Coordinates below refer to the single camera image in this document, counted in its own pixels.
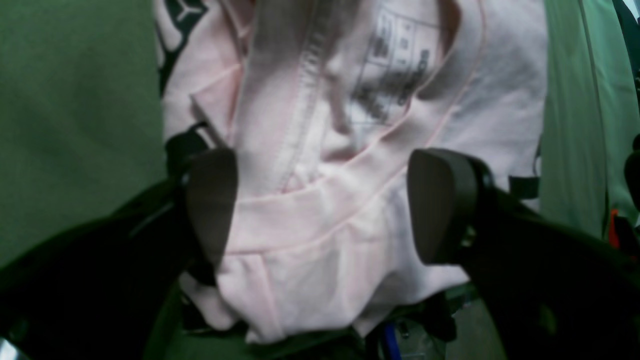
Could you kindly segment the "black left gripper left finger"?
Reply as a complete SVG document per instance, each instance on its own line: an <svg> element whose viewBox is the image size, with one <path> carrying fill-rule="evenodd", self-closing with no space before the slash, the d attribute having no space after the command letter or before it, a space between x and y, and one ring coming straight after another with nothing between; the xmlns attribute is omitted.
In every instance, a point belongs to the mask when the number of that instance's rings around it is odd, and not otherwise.
<svg viewBox="0 0 640 360"><path fill-rule="evenodd" d="M141 360L178 276L204 257L187 203L208 175L221 186L227 226L238 167L232 149L218 148L3 267L1 358Z"/></svg>

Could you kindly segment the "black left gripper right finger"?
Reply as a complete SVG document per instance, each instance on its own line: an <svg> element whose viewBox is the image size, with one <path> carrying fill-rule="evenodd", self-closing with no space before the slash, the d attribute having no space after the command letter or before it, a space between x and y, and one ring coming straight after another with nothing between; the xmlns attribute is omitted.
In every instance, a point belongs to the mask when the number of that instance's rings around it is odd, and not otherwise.
<svg viewBox="0 0 640 360"><path fill-rule="evenodd" d="M479 158L416 149L406 181L419 259L464 270L509 360L639 358L637 262L544 219Z"/></svg>

